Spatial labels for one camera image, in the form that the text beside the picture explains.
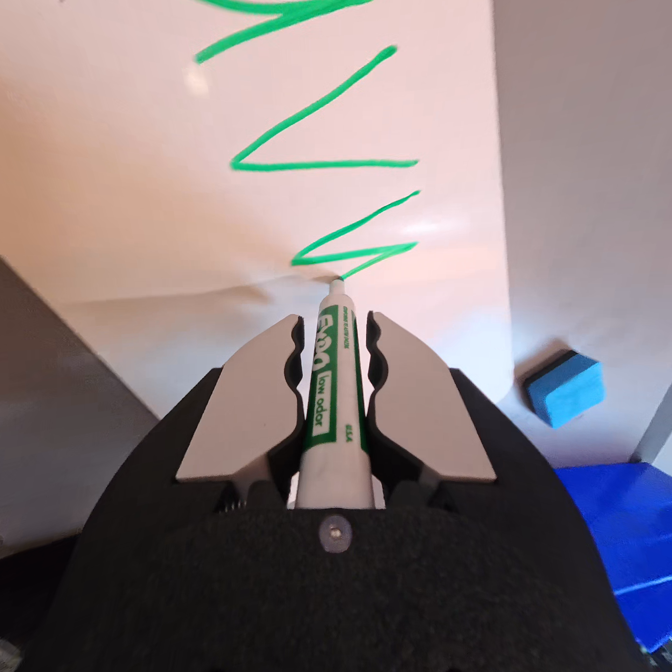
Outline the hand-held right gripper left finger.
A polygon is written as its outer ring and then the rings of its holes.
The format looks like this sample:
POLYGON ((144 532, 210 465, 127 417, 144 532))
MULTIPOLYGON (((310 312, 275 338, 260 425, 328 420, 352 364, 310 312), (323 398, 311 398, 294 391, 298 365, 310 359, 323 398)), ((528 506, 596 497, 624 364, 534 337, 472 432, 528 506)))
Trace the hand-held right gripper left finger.
POLYGON ((298 471, 305 427, 301 316, 291 314, 223 365, 175 475, 181 483, 260 480, 288 487, 298 471))

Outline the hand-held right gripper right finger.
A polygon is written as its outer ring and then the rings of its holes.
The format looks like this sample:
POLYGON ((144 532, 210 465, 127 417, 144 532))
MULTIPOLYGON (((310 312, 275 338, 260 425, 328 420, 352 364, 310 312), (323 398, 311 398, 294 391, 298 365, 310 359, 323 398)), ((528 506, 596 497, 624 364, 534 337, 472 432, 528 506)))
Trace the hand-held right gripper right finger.
POLYGON ((497 475, 451 370, 432 348, 380 312, 367 315, 366 414, 373 475, 384 490, 416 482, 490 484, 497 475))

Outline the green dry-erase marker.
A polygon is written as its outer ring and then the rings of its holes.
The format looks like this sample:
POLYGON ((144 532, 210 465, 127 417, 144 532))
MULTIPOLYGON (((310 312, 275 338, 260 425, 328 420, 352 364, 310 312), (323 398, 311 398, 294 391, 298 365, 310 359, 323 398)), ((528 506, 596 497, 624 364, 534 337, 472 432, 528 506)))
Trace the green dry-erase marker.
POLYGON ((356 309, 333 280, 318 309, 296 508, 375 508, 356 309))

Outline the blue whiteboard eraser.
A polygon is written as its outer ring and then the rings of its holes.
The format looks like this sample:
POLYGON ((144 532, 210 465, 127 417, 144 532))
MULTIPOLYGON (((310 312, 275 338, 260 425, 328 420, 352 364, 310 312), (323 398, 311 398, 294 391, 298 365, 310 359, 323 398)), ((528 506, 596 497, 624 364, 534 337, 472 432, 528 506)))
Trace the blue whiteboard eraser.
POLYGON ((535 415, 559 429, 605 400, 603 365, 570 349, 529 375, 523 390, 535 415))

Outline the blue plastic bin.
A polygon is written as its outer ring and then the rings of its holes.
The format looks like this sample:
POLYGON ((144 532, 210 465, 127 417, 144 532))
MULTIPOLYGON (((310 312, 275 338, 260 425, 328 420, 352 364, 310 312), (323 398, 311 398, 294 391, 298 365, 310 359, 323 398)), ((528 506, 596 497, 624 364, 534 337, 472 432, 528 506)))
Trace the blue plastic bin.
POLYGON ((638 643, 671 639, 671 476, 651 464, 556 469, 599 550, 638 643))

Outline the white whiteboard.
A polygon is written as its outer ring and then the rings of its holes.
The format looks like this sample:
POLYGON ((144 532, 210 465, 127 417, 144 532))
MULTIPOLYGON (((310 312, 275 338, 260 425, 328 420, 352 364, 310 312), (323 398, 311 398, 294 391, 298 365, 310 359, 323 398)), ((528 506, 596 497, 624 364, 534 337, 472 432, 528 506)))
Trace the white whiteboard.
POLYGON ((2 1, 1 254, 158 416, 328 279, 513 382, 491 1, 2 1))

